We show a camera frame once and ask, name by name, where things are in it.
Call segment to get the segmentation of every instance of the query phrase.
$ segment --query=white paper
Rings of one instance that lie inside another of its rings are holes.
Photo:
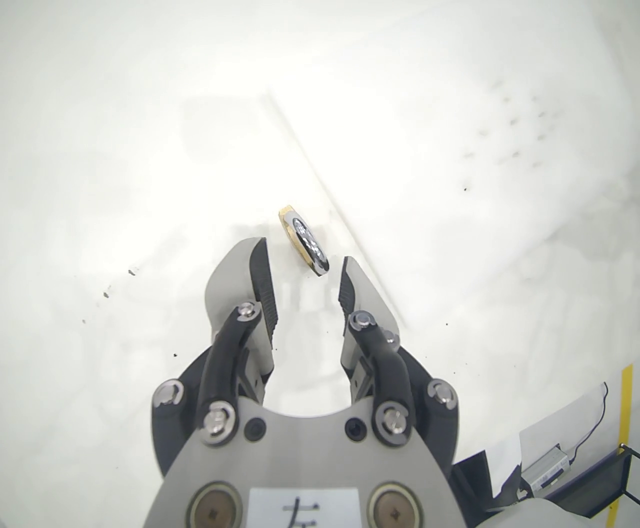
[[[410,329],[637,159],[630,97],[580,0],[450,2],[273,96]]]
[[[522,451],[520,449],[520,435],[511,435],[499,444],[495,444],[484,450],[486,462],[491,476],[491,489],[493,498],[500,495],[502,486],[519,464],[522,464]]]
[[[247,528],[360,528],[358,488],[252,488]]]

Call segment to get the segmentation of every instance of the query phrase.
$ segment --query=gray metal plate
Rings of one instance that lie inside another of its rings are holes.
[[[167,474],[145,527],[185,526],[192,497],[213,481],[230,483],[239,492],[243,527],[252,488],[357,488],[365,527],[369,497],[377,486],[392,481],[403,484],[418,499],[422,526],[463,528],[465,524],[449,485],[420,436],[414,431],[404,447],[385,447],[371,429],[371,406],[372,398],[368,397],[336,414],[294,418],[275,414],[241,397],[235,438],[223,447],[208,447],[196,431]],[[264,419],[267,430],[262,440],[252,444],[243,431],[254,417]],[[345,422],[351,417],[359,417],[367,424],[368,434],[362,442],[352,442],[344,432]],[[318,524],[316,528],[335,527]]]

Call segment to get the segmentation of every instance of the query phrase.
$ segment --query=textured grip pad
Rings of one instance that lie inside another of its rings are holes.
[[[262,303],[264,322],[267,326],[269,341],[273,342],[273,330],[278,323],[278,310],[276,308],[276,297],[273,292],[273,281],[271,279],[266,238],[260,239],[251,253],[249,273],[251,274],[255,299]]]

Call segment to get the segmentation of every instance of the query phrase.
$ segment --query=white table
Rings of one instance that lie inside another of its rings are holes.
[[[8,527],[141,525],[161,481],[151,393],[206,347],[204,285],[242,237],[268,236],[276,285],[281,322],[266,405],[313,415],[348,404],[339,278],[304,267],[277,211],[291,203],[302,213],[333,270],[347,254],[371,270],[263,96],[272,79],[433,3],[3,9],[0,518]],[[625,28],[637,19],[607,16],[621,24],[611,38],[632,63]],[[607,348],[612,371],[637,351],[636,182],[619,181],[434,321],[434,352],[406,334],[408,349],[473,402],[462,407],[458,457],[605,376],[587,360],[563,362],[563,351],[581,347],[587,358]],[[509,355],[543,368],[520,372]],[[580,383],[557,382],[563,370]],[[497,386],[496,375],[510,381]]]

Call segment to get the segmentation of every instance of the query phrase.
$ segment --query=white surface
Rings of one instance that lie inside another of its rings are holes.
[[[485,451],[491,478],[491,490],[493,498],[496,498],[513,470],[522,463],[520,435],[511,435],[503,441],[487,447]]]
[[[315,414],[346,405],[338,277],[311,275],[277,211],[299,210],[334,270],[345,254],[370,270],[259,96],[270,79],[429,4],[3,6],[0,517],[8,528],[142,524],[161,481],[152,391],[206,346],[204,285],[240,237],[269,236],[281,321],[267,406]],[[608,5],[616,57],[637,72],[636,19]],[[637,179],[620,180],[425,336],[403,335],[464,402],[458,457],[595,386],[603,368],[591,358],[603,349],[611,365],[637,353],[639,202]],[[556,374],[558,363],[572,375]],[[506,418],[494,423],[496,415]]]
[[[362,526],[358,488],[336,490],[252,488],[249,494],[247,528],[280,528],[291,525],[291,509],[296,498],[300,499],[300,510],[295,518],[295,526],[335,528]],[[318,508],[309,511],[314,505]]]
[[[273,94],[412,330],[624,176],[640,145],[581,0],[450,2]]]

